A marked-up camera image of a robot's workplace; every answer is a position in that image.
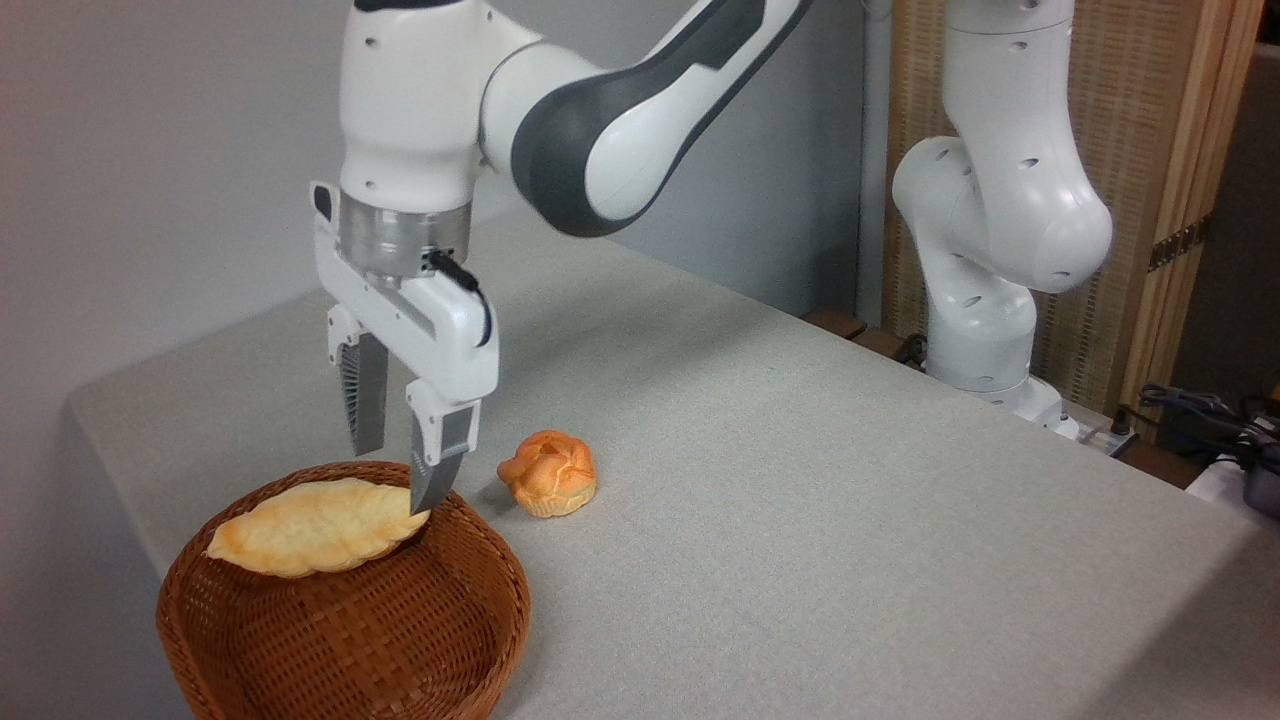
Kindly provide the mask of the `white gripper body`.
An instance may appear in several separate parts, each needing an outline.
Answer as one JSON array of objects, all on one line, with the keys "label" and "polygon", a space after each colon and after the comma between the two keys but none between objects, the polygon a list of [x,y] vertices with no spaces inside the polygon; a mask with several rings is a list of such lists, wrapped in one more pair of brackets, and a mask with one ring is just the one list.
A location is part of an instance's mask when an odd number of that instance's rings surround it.
[{"label": "white gripper body", "polygon": [[317,274],[325,291],[445,401],[474,401],[499,379],[498,331],[485,302],[435,272],[388,286],[360,273],[338,251],[339,196],[312,182]]}]

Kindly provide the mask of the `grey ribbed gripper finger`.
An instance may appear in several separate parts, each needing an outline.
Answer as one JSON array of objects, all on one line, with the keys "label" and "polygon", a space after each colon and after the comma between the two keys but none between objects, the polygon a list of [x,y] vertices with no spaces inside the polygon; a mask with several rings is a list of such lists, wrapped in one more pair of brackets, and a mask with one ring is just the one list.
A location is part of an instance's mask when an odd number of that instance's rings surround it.
[{"label": "grey ribbed gripper finger", "polygon": [[425,379],[404,388],[410,409],[410,512],[438,507],[452,492],[465,456],[477,447],[481,400],[454,402]]},{"label": "grey ribbed gripper finger", "polygon": [[344,306],[326,315],[326,346],[338,370],[352,451],[357,456],[385,445],[389,352]]}]

